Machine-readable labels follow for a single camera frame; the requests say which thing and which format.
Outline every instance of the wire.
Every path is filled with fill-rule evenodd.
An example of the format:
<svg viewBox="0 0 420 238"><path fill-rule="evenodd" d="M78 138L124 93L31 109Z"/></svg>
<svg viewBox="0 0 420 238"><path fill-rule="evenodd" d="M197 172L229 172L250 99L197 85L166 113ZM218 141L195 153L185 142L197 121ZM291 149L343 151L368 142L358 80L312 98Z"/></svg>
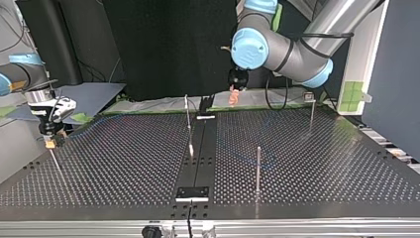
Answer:
<svg viewBox="0 0 420 238"><path fill-rule="evenodd" d="M5 127L5 126L9 125L10 123L12 123L12 122L14 122L14 121L16 121L16 120L17 120L17 119L13 119L13 120L11 120L10 122L6 122L6 123L4 123L4 124L0 125L0 128Z"/></svg>
<svg viewBox="0 0 420 238"><path fill-rule="evenodd" d="M268 87L269 87L269 82L270 80L273 78L272 72L268 73L268 79L266 80L266 84L265 84L265 101L266 101L266 105L268 106L269 109L273 110L273 111L278 111L278 110L282 110L286 107L287 104L287 97L288 97L288 78L286 77L286 94L284 96L284 101L283 101L283 105L279 108L279 109L274 109L271 106L271 103L269 102L268 99Z"/></svg>
<svg viewBox="0 0 420 238"><path fill-rule="evenodd" d="M330 99L331 104L333 104L334 109L335 109L336 111L338 111L338 110L337 110L337 105L334 103L334 101L333 101L333 99L332 99L332 97L331 97L330 93L328 93L327 88L325 87L325 85L322 85L322 88L324 89L325 94L327 94L327 97Z"/></svg>
<svg viewBox="0 0 420 238"><path fill-rule="evenodd" d="M342 39L352 38L354 33L338 33L338 34L324 34L324 33L304 33L299 38L328 38L328 39Z"/></svg>
<svg viewBox="0 0 420 238"><path fill-rule="evenodd" d="M117 62L114 65L114 69L112 69L111 75L109 76L108 82L111 82L112 76L114 76L115 70L117 69L118 63L120 63L121 58L118 58Z"/></svg>
<svg viewBox="0 0 420 238"><path fill-rule="evenodd" d="M10 47L7 47L7 48L5 48L5 49L0 50L0 53L4 53L4 52L6 52L6 51L8 51L8 50L10 50L10 49L12 49L12 48L14 48L14 47L18 46L18 44L19 44L20 42L22 42L22 39L24 39L24 36L25 36L25 26L24 26L24 25L22 25L22 35L20 36L19 40L18 40L15 44L13 44L12 46L10 46Z"/></svg>
<svg viewBox="0 0 420 238"><path fill-rule="evenodd" d="M78 61L81 65L83 65L83 66L86 68L86 70L87 70L87 71L89 71L89 72L90 72L90 75L92 76L92 82L93 82L93 77L95 77L95 78L97 78L97 79L101 80L102 82L106 82L106 77L105 77L105 75L104 75L101 71L99 71L98 69L94 68L93 66L91 66L91 65L87 64L86 62L83 62L83 61L82 61L82 60L80 60L80 59L77 59L77 61Z"/></svg>
<svg viewBox="0 0 420 238"><path fill-rule="evenodd" d="M314 10L312 11L312 22L315 20L315 12L316 12L316 7L318 6L318 1L319 0L316 0Z"/></svg>
<svg viewBox="0 0 420 238"><path fill-rule="evenodd" d="M50 117L49 117L49 121L52 122L53 119L53 113L55 112L55 108L58 105L59 101L61 100L61 96L62 96L62 89L59 91L59 96L58 96L58 100L56 101L55 105L52 108L52 112L50 113Z"/></svg>
<svg viewBox="0 0 420 238"><path fill-rule="evenodd" d="M327 88L325 87L325 85L323 85L322 87L323 87L323 89L324 89L325 93L327 94L327 97L330 99L331 104L333 104L334 110L338 113L338 111L339 111L339 110L337 109L337 104L335 104L335 103L334 103L334 101L333 101L333 99L332 99L332 97L331 97L330 93L328 93ZM360 124L361 124L361 125L363 125L363 126L365 126L365 125L366 125L363 121L359 120L356 116L347 116L347 117L349 117L349 118L351 118L351 119L353 119L353 120L357 121L358 123L360 123Z"/></svg>
<svg viewBox="0 0 420 238"><path fill-rule="evenodd" d="M16 37L18 37L18 38L20 38L20 35L19 35L19 33L17 33L16 31L15 31L15 29L12 27L12 25L9 23L9 21L3 16L3 15L1 15L0 14L0 17L3 19L3 21L6 23L6 25L9 27L9 29L15 34L15 36ZM29 47L29 48L31 48L32 46L29 44L29 43L27 43L26 41L24 41L23 39L22 39L22 43L23 44L25 44L27 47Z"/></svg>

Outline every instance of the table surface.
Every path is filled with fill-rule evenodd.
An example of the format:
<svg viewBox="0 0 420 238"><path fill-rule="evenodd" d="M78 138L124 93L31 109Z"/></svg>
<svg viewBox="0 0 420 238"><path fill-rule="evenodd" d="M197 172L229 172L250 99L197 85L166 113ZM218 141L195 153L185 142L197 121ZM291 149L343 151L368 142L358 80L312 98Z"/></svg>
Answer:
<svg viewBox="0 0 420 238"><path fill-rule="evenodd" d="M0 184L0 220L418 217L420 176L341 116L310 108L114 115ZM257 147L262 148L256 193ZM187 212L179 187L207 186Z"/></svg>

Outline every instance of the metal bracket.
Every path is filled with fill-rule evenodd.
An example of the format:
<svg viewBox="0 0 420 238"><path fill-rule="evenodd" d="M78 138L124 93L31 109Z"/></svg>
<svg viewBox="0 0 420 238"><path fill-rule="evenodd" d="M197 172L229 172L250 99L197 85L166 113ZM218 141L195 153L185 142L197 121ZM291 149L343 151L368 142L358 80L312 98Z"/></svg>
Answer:
<svg viewBox="0 0 420 238"><path fill-rule="evenodd" d="M362 92L362 101L363 102L371 103L371 100L372 100L372 97L369 94L367 94L365 92Z"/></svg>
<svg viewBox="0 0 420 238"><path fill-rule="evenodd" d="M180 187L175 200L176 202L207 202L209 201L209 187Z"/></svg>

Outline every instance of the black wall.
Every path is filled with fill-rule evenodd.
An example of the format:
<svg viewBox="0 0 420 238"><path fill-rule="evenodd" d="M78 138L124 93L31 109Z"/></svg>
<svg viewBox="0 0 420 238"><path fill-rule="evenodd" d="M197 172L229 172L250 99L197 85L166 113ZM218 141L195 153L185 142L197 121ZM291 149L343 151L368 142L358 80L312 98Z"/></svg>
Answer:
<svg viewBox="0 0 420 238"><path fill-rule="evenodd" d="M228 89L235 0L105 0L105 9L136 100Z"/></svg>

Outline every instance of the metal pin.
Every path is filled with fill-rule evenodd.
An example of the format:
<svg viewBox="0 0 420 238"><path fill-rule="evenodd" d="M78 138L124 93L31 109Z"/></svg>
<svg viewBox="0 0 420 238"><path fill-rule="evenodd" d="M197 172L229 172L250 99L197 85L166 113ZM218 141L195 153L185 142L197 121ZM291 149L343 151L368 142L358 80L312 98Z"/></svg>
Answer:
<svg viewBox="0 0 420 238"><path fill-rule="evenodd" d="M313 100L313 102L312 102L312 112L311 112L311 126L312 126L312 123L314 121L315 104L316 104L316 100Z"/></svg>
<svg viewBox="0 0 420 238"><path fill-rule="evenodd" d="M187 94L185 94L184 103L185 103L185 110L186 110L187 129L188 129L188 134L189 134L188 149L189 149L189 154L192 158L194 156L194 147L192 146L191 121L189 119L189 104L188 104L188 95Z"/></svg>
<svg viewBox="0 0 420 238"><path fill-rule="evenodd" d="M50 151L50 154L52 154L53 163L55 164L56 168L61 172L61 166L59 165L58 160L56 159L53 149L49 149L49 151Z"/></svg>
<svg viewBox="0 0 420 238"><path fill-rule="evenodd" d="M260 196L261 165L262 165L262 148L257 147L257 197L258 199Z"/></svg>

